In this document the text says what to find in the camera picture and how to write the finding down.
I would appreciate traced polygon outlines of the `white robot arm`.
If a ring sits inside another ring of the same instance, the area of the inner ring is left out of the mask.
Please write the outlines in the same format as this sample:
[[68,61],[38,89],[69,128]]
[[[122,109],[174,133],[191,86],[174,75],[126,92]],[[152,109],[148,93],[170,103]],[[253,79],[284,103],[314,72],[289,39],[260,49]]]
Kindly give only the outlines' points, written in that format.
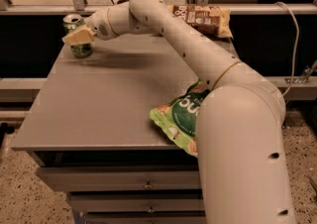
[[163,0],[127,0],[88,17],[66,45],[151,28],[208,87],[199,109],[198,164],[207,224],[297,224],[281,126],[279,89],[174,16]]

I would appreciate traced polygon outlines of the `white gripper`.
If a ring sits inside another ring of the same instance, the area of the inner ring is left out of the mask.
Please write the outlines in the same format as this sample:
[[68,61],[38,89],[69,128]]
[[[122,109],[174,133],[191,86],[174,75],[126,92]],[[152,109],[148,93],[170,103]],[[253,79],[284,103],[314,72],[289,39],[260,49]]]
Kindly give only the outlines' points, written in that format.
[[100,40],[111,40],[114,32],[108,19],[109,7],[96,11],[85,19],[85,24],[74,30],[70,30],[62,41],[68,46],[91,44],[95,37]]

